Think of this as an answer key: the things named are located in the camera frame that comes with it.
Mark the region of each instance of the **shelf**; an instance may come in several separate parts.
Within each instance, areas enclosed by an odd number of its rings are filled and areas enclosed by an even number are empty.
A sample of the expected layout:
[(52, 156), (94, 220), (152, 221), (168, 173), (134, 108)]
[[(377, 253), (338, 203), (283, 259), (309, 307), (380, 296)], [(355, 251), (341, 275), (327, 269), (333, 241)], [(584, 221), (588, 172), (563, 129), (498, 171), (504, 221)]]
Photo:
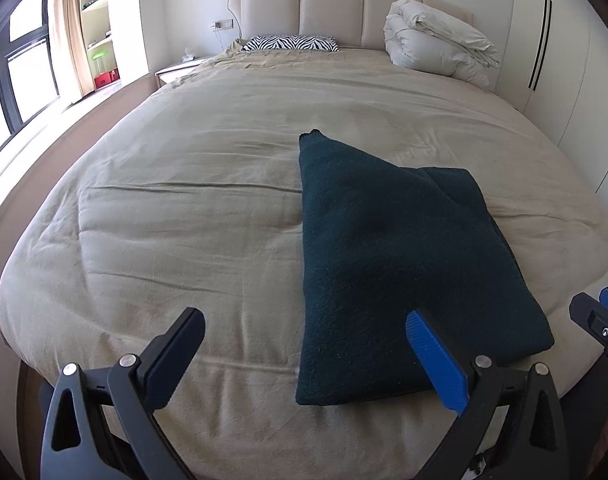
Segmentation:
[(108, 0), (97, 0), (94, 4), (90, 4), (82, 12), (90, 12), (91, 10), (103, 9), (108, 6)]
[(97, 47), (105, 45), (106, 43), (111, 43), (111, 41), (113, 41), (113, 38), (109, 36), (108, 38), (104, 38), (103, 40), (95, 43), (93, 46), (87, 48), (86, 51), (91, 52), (91, 50), (95, 50)]

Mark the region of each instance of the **beige curtain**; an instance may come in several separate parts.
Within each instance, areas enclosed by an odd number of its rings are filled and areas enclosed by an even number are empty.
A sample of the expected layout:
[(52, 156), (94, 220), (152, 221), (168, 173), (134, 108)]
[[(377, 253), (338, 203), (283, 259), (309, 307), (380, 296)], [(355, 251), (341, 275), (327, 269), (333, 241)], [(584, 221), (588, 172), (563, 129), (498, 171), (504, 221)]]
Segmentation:
[(60, 98), (79, 101), (95, 90), (82, 37), (79, 0), (49, 0), (49, 36)]

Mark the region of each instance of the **wrinkled fabric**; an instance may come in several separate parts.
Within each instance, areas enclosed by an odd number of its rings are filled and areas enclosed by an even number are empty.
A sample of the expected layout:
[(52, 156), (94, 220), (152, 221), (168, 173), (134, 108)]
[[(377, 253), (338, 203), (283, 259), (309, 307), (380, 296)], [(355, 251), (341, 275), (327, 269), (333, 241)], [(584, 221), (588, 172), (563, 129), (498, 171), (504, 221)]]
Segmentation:
[(391, 5), (384, 25), (393, 64), (488, 88), (484, 67), (497, 67), (495, 46), (476, 28), (415, 0)]
[(0, 328), (12, 348), (54, 383), (68, 362), (105, 367), (141, 352), (197, 306), (204, 343), (155, 414), (197, 475), (414, 476), (454, 419), (434, 393), (294, 400), (297, 138), (313, 128), (397, 166), (468, 170), (554, 335), (522, 365), (548, 363), (561, 394), (590, 368), (601, 346), (568, 303), (608, 285), (608, 216), (595, 194), (499, 97), (359, 49), (229, 50), (124, 117), (53, 188), (6, 265)]

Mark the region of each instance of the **bed frame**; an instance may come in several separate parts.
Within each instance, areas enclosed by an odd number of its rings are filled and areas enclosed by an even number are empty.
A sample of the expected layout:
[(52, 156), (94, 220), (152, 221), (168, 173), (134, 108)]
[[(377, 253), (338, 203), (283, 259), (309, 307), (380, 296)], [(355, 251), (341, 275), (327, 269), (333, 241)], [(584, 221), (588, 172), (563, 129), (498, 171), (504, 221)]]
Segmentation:
[[(397, 0), (228, 0), (242, 39), (256, 34), (332, 36), (341, 46), (384, 50), (384, 24)], [(472, 14), (442, 0), (417, 0), (472, 25)]]

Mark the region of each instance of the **white wardrobe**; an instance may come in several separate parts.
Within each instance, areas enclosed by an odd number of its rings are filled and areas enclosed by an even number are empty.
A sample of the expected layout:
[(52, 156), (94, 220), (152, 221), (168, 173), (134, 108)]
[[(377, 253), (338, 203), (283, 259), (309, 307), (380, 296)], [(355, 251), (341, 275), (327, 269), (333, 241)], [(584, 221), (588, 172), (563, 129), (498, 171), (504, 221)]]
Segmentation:
[(608, 30), (587, 0), (514, 0), (495, 93), (559, 146), (608, 210)]

